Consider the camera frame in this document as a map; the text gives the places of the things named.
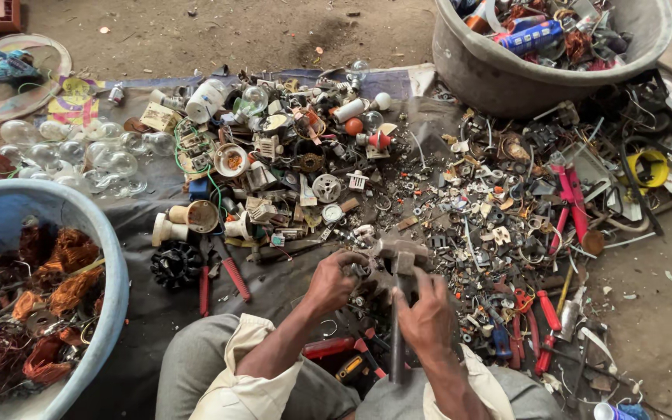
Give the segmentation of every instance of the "dirt floor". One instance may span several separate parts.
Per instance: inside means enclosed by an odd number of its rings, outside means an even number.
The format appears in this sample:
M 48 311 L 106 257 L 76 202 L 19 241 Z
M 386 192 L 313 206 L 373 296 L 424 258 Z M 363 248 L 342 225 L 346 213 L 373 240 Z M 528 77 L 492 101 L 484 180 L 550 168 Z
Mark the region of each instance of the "dirt floor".
M 27 32 L 62 43 L 74 71 L 99 79 L 231 71 L 329 69 L 356 58 L 372 67 L 432 61 L 432 0 L 24 0 Z M 347 17 L 347 13 L 360 16 Z M 109 33 L 98 31 L 107 26 Z M 315 48 L 324 50 L 320 61 Z M 672 66 L 672 43 L 662 59 Z M 611 250 L 594 264 L 593 308 L 611 326 L 621 370 L 644 380 L 646 398 L 672 414 L 672 210 L 664 238 Z M 605 297 L 602 287 L 613 290 Z M 623 297 L 637 294 L 635 300 Z

